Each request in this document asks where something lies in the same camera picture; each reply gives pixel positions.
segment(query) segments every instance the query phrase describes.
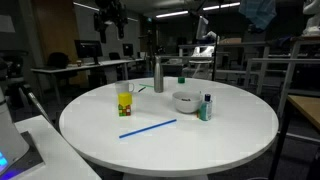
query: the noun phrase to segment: bowl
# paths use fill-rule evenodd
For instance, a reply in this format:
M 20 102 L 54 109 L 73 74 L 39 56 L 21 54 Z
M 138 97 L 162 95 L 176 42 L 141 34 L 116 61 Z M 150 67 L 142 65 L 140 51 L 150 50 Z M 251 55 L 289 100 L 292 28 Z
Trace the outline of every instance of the bowl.
M 172 95 L 174 107 L 183 113 L 196 112 L 202 103 L 202 95 L 192 92 L 175 92 Z

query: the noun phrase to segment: green bottle cap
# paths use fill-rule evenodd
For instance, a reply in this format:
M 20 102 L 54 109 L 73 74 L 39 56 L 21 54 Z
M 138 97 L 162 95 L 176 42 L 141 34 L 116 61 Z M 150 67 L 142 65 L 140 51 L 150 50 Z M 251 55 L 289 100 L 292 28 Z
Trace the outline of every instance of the green bottle cap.
M 186 79 L 184 77 L 178 77 L 178 83 L 184 84 L 186 82 Z

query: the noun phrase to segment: monitor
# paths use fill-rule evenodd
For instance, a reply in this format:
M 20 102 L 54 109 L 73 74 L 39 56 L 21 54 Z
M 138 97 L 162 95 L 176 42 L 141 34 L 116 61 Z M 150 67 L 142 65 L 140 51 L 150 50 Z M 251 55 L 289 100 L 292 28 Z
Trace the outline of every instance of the monitor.
M 205 36 L 207 35 L 208 24 L 209 24 L 209 21 L 206 18 L 200 16 L 199 23 L 198 23 L 197 36 L 196 36 L 197 40 L 205 39 Z
M 74 40 L 79 58 L 90 58 L 94 60 L 93 65 L 99 65 L 98 57 L 102 56 L 100 41 Z
M 123 47 L 123 55 L 129 56 L 132 58 L 133 56 L 133 45 L 132 44 L 122 44 Z

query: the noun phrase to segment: stainless steel bottle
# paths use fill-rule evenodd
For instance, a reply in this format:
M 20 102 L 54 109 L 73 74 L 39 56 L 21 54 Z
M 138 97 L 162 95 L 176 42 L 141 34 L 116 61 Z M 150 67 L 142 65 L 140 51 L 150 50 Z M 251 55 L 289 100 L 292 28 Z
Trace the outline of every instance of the stainless steel bottle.
M 161 57 L 156 57 L 156 64 L 154 66 L 154 91 L 156 93 L 163 92 L 163 69 L 161 65 Z

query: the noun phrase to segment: blue straw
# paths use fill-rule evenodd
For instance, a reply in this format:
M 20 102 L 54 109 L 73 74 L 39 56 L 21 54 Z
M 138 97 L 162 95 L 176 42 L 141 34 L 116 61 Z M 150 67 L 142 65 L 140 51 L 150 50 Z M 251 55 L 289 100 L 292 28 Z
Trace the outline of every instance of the blue straw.
M 121 135 L 119 136 L 119 138 L 124 138 L 124 137 L 127 137 L 127 136 L 131 136 L 131 135 L 134 135 L 134 134 L 138 134 L 138 133 L 141 133 L 143 131 L 147 131 L 147 130 L 150 130 L 150 129 L 154 129 L 154 128 L 157 128 L 157 127 L 160 127 L 160 126 L 163 126 L 163 125 L 166 125 L 166 124 L 170 124 L 170 123 L 173 123 L 173 122 L 176 122 L 177 120 L 174 119 L 174 120 L 171 120 L 171 121 L 167 121 L 167 122 L 164 122 L 164 123 L 161 123 L 161 124 L 157 124 L 157 125 L 154 125 L 154 126 L 150 126 L 150 127 L 147 127 L 147 128 L 143 128 L 143 129 L 140 129 L 140 130 L 137 130 L 137 131 L 133 131 L 131 133 L 127 133 L 127 134 L 124 134 L 124 135 Z

